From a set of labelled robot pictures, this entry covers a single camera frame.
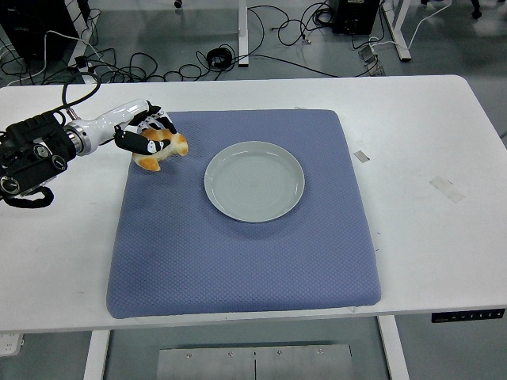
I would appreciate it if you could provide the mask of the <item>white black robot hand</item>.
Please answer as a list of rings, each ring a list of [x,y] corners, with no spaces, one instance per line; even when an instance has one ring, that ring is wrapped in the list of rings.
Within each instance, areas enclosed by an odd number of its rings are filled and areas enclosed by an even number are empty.
[[[156,126],[156,132],[170,131],[176,134],[172,121],[159,106],[149,101],[135,100],[123,104],[99,116],[95,120],[76,120],[74,129],[78,131],[81,146],[76,149],[77,154],[84,156],[93,153],[101,144],[113,140],[123,150],[135,154],[153,155],[169,147],[170,137],[162,137],[156,141],[154,137],[144,137],[140,133],[124,130],[128,125],[145,127],[151,123]]]

